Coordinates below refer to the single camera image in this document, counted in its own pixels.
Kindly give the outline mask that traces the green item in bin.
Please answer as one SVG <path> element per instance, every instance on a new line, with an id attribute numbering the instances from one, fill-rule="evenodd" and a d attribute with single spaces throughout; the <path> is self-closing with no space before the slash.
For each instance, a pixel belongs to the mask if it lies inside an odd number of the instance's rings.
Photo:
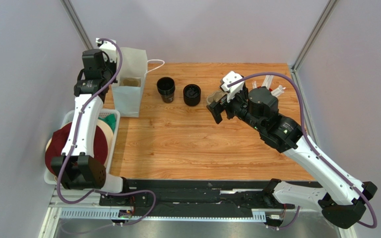
<path id="1" fill-rule="evenodd" d="M 116 119 L 115 114 L 110 114 L 110 115 L 104 117 L 102 120 L 111 128 L 112 132 L 115 131 L 116 123 L 117 123 L 117 119 Z"/>

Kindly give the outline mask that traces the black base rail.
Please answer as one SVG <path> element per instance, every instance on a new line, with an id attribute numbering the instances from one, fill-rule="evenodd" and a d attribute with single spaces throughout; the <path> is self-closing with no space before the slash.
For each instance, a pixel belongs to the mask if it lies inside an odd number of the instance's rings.
<path id="1" fill-rule="evenodd" d="M 128 179 L 126 185 L 127 196 L 101 195 L 99 205 L 131 207 L 135 216 L 197 220 L 252 218 L 255 210 L 288 216 L 297 208 L 263 192 L 267 180 Z"/>

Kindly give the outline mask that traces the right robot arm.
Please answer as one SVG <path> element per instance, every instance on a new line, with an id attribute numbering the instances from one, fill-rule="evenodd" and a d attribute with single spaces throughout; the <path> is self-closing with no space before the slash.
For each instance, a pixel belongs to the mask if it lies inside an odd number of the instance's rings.
<path id="1" fill-rule="evenodd" d="M 319 188 L 313 188 L 272 179 L 263 190 L 272 202 L 315 210 L 343 229 L 360 221 L 366 201 L 373 198 L 377 187 L 355 179 L 322 154 L 310 137 L 303 136 L 296 121 L 279 113 L 278 99 L 268 89 L 244 88 L 234 98 L 224 95 L 207 108 L 217 123 L 223 112 L 228 119 L 237 117 L 245 122 L 259 132 L 265 144 L 296 161 L 320 183 Z"/>

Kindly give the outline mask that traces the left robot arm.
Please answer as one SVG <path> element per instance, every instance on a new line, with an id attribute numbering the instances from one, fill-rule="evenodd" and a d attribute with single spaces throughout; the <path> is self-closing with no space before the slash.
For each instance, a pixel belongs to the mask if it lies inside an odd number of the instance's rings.
<path id="1" fill-rule="evenodd" d="M 64 189 L 95 189 L 121 193 L 124 180 L 111 175 L 94 154 L 100 111 L 122 63 L 116 50 L 92 49 L 82 53 L 83 69 L 74 86 L 75 110 L 70 133 L 61 155 L 51 168 Z"/>

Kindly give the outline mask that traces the white plastic bin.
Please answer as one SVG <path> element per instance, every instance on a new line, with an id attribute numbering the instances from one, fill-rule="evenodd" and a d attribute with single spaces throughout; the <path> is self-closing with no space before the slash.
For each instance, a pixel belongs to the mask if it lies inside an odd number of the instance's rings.
<path id="1" fill-rule="evenodd" d="M 102 120 L 110 114 L 115 114 L 117 119 L 114 132 L 112 132 L 111 128 Z M 51 169 L 50 161 L 52 157 L 61 155 L 62 149 L 68 139 L 68 133 L 70 132 L 73 116 L 74 110 L 69 111 L 64 116 L 61 128 L 55 131 L 51 139 L 47 142 L 45 150 L 45 165 L 47 168 L 44 172 L 44 181 L 47 184 L 55 185 L 57 183 L 57 176 Z M 112 163 L 120 118 L 121 115 L 118 111 L 102 109 L 97 121 L 97 129 L 94 140 L 94 153 L 97 160 L 104 163 L 107 172 L 110 171 L 110 166 Z"/>

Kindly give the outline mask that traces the pulp cup carrier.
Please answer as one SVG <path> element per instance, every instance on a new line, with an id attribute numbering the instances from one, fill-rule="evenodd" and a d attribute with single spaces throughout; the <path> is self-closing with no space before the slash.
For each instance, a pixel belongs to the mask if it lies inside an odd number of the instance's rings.
<path id="1" fill-rule="evenodd" d="M 225 95 L 227 94 L 221 90 L 215 91 L 206 98 L 206 104 L 210 105 L 212 102 L 218 102 Z"/>
<path id="2" fill-rule="evenodd" d="M 120 86 L 127 87 L 141 87 L 141 78 L 140 77 L 124 77 L 120 81 Z"/>

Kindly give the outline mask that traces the white paper bag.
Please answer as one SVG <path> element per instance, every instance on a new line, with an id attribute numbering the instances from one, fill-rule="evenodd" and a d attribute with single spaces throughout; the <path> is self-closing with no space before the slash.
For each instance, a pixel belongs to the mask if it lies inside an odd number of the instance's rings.
<path id="1" fill-rule="evenodd" d="M 117 76 L 118 83 L 112 85 L 114 105 L 121 116 L 137 118 L 139 117 L 146 76 L 149 72 L 162 67 L 165 61 L 148 59 L 145 50 L 121 47 L 121 52 L 123 62 Z M 141 87 L 120 86 L 120 81 L 124 77 L 140 77 Z"/>

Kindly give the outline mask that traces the black lidded coffee cup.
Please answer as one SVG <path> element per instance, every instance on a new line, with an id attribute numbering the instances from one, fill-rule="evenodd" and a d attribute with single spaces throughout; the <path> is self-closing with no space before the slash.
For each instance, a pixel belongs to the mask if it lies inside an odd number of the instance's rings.
<path id="1" fill-rule="evenodd" d="M 196 84 L 186 85 L 183 89 L 184 103 L 188 106 L 197 106 L 201 100 L 201 89 Z"/>

